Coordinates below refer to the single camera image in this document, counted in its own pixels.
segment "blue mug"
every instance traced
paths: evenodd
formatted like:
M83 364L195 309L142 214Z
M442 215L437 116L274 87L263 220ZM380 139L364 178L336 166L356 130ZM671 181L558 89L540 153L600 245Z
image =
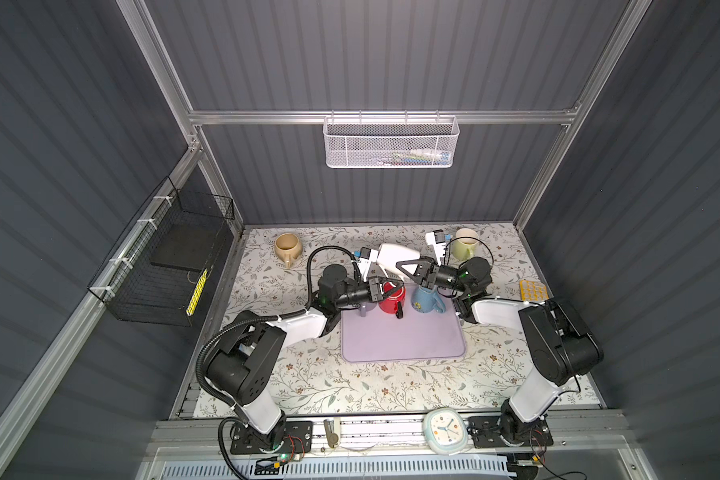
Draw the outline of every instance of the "blue mug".
M418 287L411 295L411 306L421 313L430 313L435 309L438 313L445 312L445 303L435 290Z

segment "gray wall panel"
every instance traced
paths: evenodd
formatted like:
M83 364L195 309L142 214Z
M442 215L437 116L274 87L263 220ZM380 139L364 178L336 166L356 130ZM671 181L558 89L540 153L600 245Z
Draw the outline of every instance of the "gray wall panel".
M198 110L568 108L625 4L147 2Z
M345 170L319 126L203 129L248 224L509 220L560 131L465 125L452 168Z
M662 477L720 475L720 2L654 2L525 234Z
M0 2L0 414L185 149L114 2ZM196 335L106 316L3 478L129 478Z

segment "floral tablecloth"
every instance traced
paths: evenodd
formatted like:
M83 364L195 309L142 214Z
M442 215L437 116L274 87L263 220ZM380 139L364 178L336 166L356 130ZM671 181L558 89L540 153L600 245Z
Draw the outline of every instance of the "floral tablecloth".
M243 310L269 315L303 306L306 259L318 246L340 245L356 251L362 246L378 248L383 243L396 243L429 252L424 242L426 232L439 228L454 234L462 226L477 231L493 251L494 282L488 292L519 299L520 279L538 281L512 224L254 229L242 255L223 324ZM304 254L290 270L275 256L273 247L275 238L287 232L299 236L304 245ZM482 249L478 247L478 255L486 256ZM312 264L313 285L328 264L348 262L346 255L336 250L317 254ZM370 275L380 274L374 265ZM498 407L522 383L532 365L522 332L469 323L463 325L467 353L460 360L347 363L339 344L340 329L341 325L323 338L299 342L281 352L267 388L286 414ZM581 394L567 393L558 403L599 403L588 379L580 383ZM226 404L201 392L194 417L229 413Z

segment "alarm clock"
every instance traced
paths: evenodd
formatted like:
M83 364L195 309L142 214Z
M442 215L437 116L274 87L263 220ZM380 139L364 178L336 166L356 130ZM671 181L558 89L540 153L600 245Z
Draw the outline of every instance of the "alarm clock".
M427 444L435 453L453 455L467 446L467 427L452 408L438 408L428 413L423 428Z

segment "white bottle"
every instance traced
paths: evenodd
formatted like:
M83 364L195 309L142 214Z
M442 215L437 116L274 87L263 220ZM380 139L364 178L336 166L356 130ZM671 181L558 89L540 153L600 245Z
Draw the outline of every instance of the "white bottle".
M451 152L446 150L436 150L433 148L417 148L415 150L411 150L411 154L423 158L428 158L436 162L443 162L445 164L451 163Z

